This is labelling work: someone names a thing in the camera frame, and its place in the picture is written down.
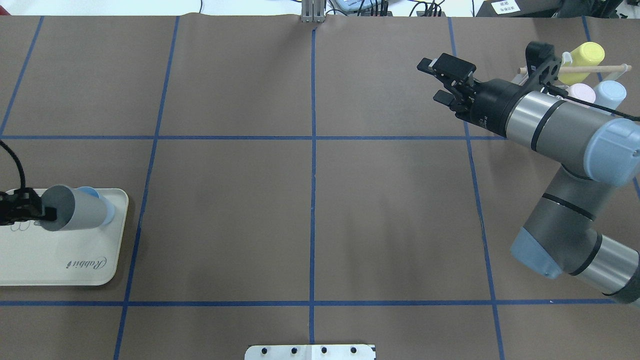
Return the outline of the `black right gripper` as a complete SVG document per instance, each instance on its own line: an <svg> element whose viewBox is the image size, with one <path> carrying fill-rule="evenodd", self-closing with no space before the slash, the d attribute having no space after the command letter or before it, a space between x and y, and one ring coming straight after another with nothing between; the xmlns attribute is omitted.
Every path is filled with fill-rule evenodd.
<svg viewBox="0 0 640 360"><path fill-rule="evenodd" d="M454 107L459 120L506 137L508 117L522 96L520 85L503 79L477 82L475 64L446 53L435 59L421 59L417 70L454 86L454 95L439 89L433 100L449 109Z"/></svg>

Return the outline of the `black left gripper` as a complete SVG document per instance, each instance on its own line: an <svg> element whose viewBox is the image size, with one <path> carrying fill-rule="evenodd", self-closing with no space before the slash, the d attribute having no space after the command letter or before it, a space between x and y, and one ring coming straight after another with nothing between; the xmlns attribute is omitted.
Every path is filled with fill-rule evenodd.
<svg viewBox="0 0 640 360"><path fill-rule="evenodd" d="M0 193L0 225L39 221L52 223L57 220L57 209L44 207L42 199L32 187L22 187L13 193Z"/></svg>

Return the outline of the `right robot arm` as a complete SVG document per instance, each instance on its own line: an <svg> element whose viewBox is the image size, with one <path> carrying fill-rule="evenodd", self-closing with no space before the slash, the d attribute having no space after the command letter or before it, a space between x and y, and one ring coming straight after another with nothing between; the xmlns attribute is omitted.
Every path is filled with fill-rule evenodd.
<svg viewBox="0 0 640 360"><path fill-rule="evenodd" d="M454 55L423 58L416 68L444 89L434 100L458 119L560 164L510 253L548 279L570 275L605 297L639 305L639 252L593 228L615 189L639 173L639 125L587 109L554 88L553 52L526 56L524 84L474 78L476 66Z"/></svg>

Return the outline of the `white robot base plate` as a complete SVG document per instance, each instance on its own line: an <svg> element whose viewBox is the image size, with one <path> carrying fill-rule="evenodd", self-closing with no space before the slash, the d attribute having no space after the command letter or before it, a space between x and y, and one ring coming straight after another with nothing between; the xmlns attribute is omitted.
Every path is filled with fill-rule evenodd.
<svg viewBox="0 0 640 360"><path fill-rule="evenodd" d="M252 345L245 360L376 360L370 344L281 344Z"/></svg>

